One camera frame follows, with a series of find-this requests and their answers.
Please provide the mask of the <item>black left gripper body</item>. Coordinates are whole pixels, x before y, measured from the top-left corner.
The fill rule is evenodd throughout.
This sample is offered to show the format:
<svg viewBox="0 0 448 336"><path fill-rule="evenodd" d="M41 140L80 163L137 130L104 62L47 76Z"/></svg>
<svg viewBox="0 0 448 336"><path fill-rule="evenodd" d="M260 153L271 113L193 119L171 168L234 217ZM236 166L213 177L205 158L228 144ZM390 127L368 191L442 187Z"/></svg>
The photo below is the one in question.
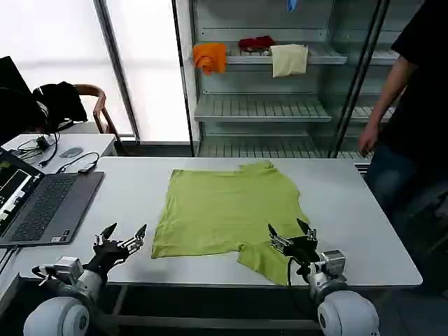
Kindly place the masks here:
<svg viewBox="0 0 448 336"><path fill-rule="evenodd" d="M118 244L118 241L104 241L102 244L95 245L93 247L94 257L89 263L84 264L84 269L106 279L116 263L124 262L128 258L128 250Z"/></svg>

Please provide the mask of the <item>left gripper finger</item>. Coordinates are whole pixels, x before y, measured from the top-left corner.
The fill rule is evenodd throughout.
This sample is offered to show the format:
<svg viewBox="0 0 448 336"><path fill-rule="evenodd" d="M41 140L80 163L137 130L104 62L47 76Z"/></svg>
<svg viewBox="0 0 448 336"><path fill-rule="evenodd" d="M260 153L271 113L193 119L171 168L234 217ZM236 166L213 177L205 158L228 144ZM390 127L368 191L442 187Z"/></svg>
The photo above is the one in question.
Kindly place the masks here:
<svg viewBox="0 0 448 336"><path fill-rule="evenodd" d="M118 244L118 247L128 253L136 253L144 245L144 237L146 236L147 224L144 224L136 234Z"/></svg>
<svg viewBox="0 0 448 336"><path fill-rule="evenodd" d="M105 242L107 242L110 238L110 236L113 234L114 230L116 229L117 223L114 223L106 228L103 229L103 231L99 234L95 235L95 241L93 244L93 249L96 251L101 246L104 245Z"/></svg>

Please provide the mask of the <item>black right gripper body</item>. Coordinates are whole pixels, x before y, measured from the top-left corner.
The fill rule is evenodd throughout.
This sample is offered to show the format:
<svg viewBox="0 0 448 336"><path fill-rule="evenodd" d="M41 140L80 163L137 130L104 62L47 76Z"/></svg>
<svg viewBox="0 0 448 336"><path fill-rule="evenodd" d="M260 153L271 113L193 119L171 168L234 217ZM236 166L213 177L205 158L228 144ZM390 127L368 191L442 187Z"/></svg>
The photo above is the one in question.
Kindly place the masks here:
<svg viewBox="0 0 448 336"><path fill-rule="evenodd" d="M286 257L292 257L298 264L310 264L320 260L316 252L317 240L307 236L288 239L289 245L283 249Z"/></svg>

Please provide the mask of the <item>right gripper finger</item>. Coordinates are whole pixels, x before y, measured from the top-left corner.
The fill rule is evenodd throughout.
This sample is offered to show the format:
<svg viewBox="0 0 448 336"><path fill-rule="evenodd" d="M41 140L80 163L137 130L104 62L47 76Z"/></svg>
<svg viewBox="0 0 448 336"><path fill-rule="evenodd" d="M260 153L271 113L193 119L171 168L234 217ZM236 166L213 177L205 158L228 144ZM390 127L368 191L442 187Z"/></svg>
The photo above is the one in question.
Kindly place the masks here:
<svg viewBox="0 0 448 336"><path fill-rule="evenodd" d="M288 247L288 240L277 234L277 231L268 224L270 244L280 253Z"/></svg>
<svg viewBox="0 0 448 336"><path fill-rule="evenodd" d="M300 226L303 235L299 237L301 242L317 242L316 229L310 228L309 224L301 219L297 219L297 224Z"/></svg>

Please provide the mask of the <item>person's hand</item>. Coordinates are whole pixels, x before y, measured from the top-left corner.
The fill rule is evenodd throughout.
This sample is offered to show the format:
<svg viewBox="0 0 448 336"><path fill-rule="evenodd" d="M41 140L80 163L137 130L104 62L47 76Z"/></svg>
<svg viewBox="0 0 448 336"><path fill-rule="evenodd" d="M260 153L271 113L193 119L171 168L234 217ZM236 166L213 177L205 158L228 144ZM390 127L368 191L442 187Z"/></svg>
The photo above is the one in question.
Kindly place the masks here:
<svg viewBox="0 0 448 336"><path fill-rule="evenodd" d="M367 124L358 138L358 151L365 157L374 148L379 133L379 126Z"/></svg>

